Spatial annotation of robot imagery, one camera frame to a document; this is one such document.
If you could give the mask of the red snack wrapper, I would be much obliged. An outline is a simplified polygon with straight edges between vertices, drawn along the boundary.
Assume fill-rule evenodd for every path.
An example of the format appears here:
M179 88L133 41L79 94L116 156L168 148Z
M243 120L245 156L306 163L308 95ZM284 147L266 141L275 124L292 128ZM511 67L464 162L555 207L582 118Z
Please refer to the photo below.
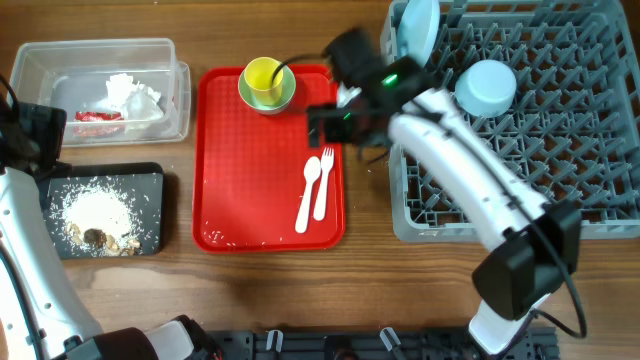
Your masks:
M80 137L110 136L125 130L124 125L111 125L111 122L123 121L119 112L77 112L74 121L77 125L73 133Z

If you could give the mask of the white plastic fork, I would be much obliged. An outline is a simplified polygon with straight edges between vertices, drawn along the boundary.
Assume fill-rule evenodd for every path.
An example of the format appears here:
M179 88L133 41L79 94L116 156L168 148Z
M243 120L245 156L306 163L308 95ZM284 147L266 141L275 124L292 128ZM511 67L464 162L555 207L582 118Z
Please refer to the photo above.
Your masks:
M321 178L316 202L314 206L313 218L316 221L322 221L326 215L327 199L328 199L328 182L329 174L334 165L334 149L327 147L323 150L321 157Z

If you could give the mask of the green small saucer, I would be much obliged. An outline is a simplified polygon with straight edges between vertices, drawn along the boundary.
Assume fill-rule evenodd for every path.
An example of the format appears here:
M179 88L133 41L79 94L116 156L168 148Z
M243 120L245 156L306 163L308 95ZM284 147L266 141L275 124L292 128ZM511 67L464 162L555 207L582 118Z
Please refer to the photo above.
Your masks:
M245 71L242 71L238 80L238 91L244 103L262 115L276 115L284 112L294 98L296 79L294 73L288 66L285 66L282 72L284 73L284 77L281 99L275 105L264 105L252 94L250 86L245 79Z

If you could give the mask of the light blue plate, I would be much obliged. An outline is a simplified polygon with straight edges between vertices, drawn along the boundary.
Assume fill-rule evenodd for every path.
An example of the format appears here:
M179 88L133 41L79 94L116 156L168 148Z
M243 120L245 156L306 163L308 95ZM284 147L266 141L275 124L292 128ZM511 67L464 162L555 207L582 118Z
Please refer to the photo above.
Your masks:
M434 49L439 23L438 0L410 0L397 31L399 56L410 56L424 67Z

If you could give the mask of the white plastic spoon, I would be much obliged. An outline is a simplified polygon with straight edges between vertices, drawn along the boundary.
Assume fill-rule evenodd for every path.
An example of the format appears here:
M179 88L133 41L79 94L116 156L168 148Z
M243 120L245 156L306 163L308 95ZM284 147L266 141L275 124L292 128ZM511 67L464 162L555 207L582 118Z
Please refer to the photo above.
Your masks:
M295 221L295 231L298 234L303 234L307 230L313 186L314 183L319 179L320 175L320 159L316 156L312 156L307 160L303 169L305 188Z

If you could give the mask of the white napkin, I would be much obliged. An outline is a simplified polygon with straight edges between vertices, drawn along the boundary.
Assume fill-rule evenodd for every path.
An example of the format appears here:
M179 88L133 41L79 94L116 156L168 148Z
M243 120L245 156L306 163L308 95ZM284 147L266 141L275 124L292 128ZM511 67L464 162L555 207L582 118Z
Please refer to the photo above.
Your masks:
M121 73L112 75L105 83L107 95L99 105L124 120L158 120L164 116L159 106L162 94L148 85Z

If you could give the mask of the yellow plastic cup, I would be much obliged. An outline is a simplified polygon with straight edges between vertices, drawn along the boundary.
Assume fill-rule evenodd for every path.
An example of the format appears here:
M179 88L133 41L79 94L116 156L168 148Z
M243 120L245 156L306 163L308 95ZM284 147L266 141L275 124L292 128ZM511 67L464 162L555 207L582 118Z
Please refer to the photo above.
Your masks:
M280 101L284 84L280 61L270 57L255 58L245 68L244 78L260 104L271 106Z

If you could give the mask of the light blue bowl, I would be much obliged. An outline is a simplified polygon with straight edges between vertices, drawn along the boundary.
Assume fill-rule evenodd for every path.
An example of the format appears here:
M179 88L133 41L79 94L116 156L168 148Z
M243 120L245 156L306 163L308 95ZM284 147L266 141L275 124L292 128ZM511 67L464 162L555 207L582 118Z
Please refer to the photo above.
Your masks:
M510 109L516 90L516 76L509 66L496 60L482 60L461 74L454 94L465 112L493 118Z

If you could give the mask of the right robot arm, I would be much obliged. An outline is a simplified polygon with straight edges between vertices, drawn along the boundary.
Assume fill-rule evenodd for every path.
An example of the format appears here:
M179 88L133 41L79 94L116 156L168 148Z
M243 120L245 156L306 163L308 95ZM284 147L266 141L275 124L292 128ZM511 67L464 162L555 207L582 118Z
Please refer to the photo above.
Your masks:
M334 81L358 93L343 106L307 108L310 146L398 145L474 224L488 251L472 274L481 303L468 333L477 349L505 354L537 317L586 337L571 278L581 237L574 204L552 203L514 174L466 123L453 95L412 57L385 63L361 28L338 35L318 56Z

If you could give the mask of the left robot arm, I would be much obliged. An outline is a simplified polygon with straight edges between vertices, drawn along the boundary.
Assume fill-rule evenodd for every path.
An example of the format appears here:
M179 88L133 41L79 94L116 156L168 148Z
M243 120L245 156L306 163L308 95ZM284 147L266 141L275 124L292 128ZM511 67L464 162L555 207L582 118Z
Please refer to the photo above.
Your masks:
M57 170L66 113L1 97L1 322L8 350L37 359L214 359L200 325L180 315L158 328L104 332L72 287L41 210L38 181Z

